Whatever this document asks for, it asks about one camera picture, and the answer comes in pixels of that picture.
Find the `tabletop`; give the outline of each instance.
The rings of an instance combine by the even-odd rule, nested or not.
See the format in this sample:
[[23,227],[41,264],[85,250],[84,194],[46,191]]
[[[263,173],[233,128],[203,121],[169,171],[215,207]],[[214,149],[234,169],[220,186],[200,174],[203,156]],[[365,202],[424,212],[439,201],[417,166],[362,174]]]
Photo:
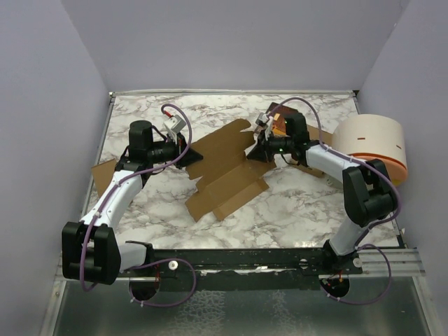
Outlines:
[[[341,121],[358,113],[354,96],[347,93],[301,94],[318,111],[322,127],[333,132]],[[115,98],[100,162],[118,159],[125,149],[131,122],[149,120],[162,129],[166,117],[164,103],[179,106],[192,124],[193,141],[237,118],[252,123],[271,102],[281,102],[289,94],[138,94]],[[316,126],[312,112],[301,102],[290,102],[307,123]],[[115,230],[118,243],[126,240],[152,243],[156,249],[245,249],[319,247],[336,233],[345,217],[340,189],[327,185],[276,158],[277,168],[264,176],[269,189],[242,208],[219,221],[212,213],[197,223],[185,201],[195,191],[183,170],[167,168],[152,176],[134,198]],[[98,200],[95,188],[90,209]],[[376,227],[364,242],[378,246],[398,246],[398,230],[393,223]]]

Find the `white marble surface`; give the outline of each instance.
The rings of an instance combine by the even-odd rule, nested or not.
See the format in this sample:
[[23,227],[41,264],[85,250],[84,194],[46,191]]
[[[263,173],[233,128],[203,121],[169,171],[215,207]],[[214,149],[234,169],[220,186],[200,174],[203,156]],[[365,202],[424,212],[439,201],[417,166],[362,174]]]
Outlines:
[[[127,145],[132,121],[146,119],[162,128],[165,117],[160,106],[169,102],[181,107],[192,123],[193,140],[226,123],[245,118],[252,123],[271,102],[290,95],[139,95],[116,97],[108,126],[101,162],[118,158]],[[318,110],[323,129],[333,132],[337,124],[357,113],[351,94],[303,94]],[[312,112],[300,102],[289,106],[305,114],[316,126]],[[277,168],[265,175],[270,188],[248,204],[218,221],[208,213],[197,223],[185,201],[195,191],[195,181],[173,167],[150,178],[134,198],[116,229],[118,242],[150,242],[157,249],[235,249],[322,246],[344,218],[340,190],[329,187],[281,158]],[[97,201],[92,191],[90,207]],[[397,231],[388,223],[375,228],[366,238],[379,246],[397,246]]]

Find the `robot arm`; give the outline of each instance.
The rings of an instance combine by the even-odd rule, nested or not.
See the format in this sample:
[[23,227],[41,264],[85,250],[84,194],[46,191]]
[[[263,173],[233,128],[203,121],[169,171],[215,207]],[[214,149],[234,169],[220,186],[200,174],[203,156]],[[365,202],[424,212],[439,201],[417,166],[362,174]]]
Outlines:
[[[79,222],[68,222],[64,226],[62,272],[66,278],[80,278],[82,244],[88,225],[94,217],[98,219],[94,222],[85,258],[86,281],[112,284],[119,272],[150,260],[148,255],[151,250],[148,248],[151,247],[150,244],[126,241],[118,245],[113,231],[130,202],[143,189],[152,173],[128,176],[151,169],[154,164],[175,160],[186,148],[186,140],[180,133],[185,122],[175,115],[168,119],[164,126],[168,137],[159,133],[148,121],[133,122],[129,127],[129,146],[115,166],[115,173],[106,192]],[[162,135],[162,141],[153,140],[153,130]],[[186,167],[201,159],[202,155],[189,148],[176,162],[176,167]]]
[[[259,125],[268,122],[263,116],[257,120]],[[311,141],[305,117],[301,113],[286,117],[285,123],[287,136],[275,137],[270,132],[271,128],[266,127],[258,135],[257,144],[247,158],[270,162],[275,154],[291,154],[299,165],[319,169],[342,182],[347,218],[323,247],[327,255],[326,263],[337,268],[355,253],[356,245],[369,224],[396,210],[396,196],[387,183],[364,165],[344,160],[322,147],[318,141]],[[381,160],[358,161],[365,162],[389,178]]]

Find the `orange and white container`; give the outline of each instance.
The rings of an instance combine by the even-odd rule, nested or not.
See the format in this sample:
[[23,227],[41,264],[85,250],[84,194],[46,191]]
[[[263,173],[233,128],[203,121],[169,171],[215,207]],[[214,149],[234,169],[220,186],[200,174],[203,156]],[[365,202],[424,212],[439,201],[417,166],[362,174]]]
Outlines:
[[407,178],[403,128],[394,119],[374,114],[350,117],[337,126],[332,147],[357,158],[382,160],[396,186]]

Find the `gray wall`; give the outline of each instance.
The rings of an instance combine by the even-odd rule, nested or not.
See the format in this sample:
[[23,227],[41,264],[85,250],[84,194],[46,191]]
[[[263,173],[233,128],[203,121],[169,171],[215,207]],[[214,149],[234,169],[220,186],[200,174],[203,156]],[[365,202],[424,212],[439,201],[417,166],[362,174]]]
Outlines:
[[412,0],[359,95],[361,111],[405,129],[400,226],[418,246],[448,332],[448,1]]
[[110,90],[360,89],[408,0],[62,0]]
[[108,95],[58,0],[0,10],[0,333],[36,335]]

